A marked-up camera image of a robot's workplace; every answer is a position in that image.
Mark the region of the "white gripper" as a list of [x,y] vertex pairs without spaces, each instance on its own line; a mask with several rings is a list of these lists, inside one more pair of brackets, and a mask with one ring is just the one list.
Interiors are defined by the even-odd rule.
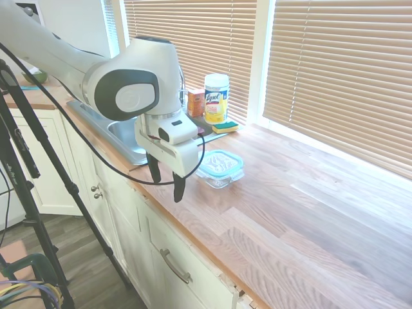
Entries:
[[185,176],[198,163],[198,146],[194,141],[197,133],[197,126],[187,115],[140,115],[135,122],[136,141],[146,150],[153,182],[161,182],[158,162],[173,171],[175,203],[183,198]]

